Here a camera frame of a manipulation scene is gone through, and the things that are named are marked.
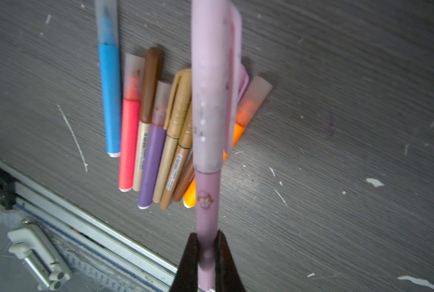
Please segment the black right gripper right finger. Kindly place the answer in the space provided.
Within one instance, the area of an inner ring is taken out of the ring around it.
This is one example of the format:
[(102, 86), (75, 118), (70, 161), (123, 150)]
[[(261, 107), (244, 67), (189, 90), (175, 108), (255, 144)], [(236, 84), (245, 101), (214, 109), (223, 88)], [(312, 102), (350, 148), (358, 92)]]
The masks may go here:
[(246, 292), (231, 255), (229, 244), (224, 233), (219, 230), (214, 242), (215, 291)]

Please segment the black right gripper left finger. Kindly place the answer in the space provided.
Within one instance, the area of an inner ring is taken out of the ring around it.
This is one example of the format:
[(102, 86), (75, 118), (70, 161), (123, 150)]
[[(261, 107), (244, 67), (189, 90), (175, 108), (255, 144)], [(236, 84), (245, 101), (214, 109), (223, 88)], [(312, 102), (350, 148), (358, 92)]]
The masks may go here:
[(184, 253), (180, 260), (174, 281), (169, 292), (197, 292), (198, 291), (198, 263), (200, 246), (196, 233), (188, 237)]

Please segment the pink fountain pen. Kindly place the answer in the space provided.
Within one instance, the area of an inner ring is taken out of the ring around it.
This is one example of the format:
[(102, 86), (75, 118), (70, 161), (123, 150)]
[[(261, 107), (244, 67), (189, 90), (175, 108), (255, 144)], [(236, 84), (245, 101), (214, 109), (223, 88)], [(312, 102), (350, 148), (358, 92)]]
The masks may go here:
[(191, 65), (196, 232), (200, 245), (197, 283), (216, 282), (223, 154), (233, 141), (241, 61), (241, 16), (230, 1), (192, 1)]

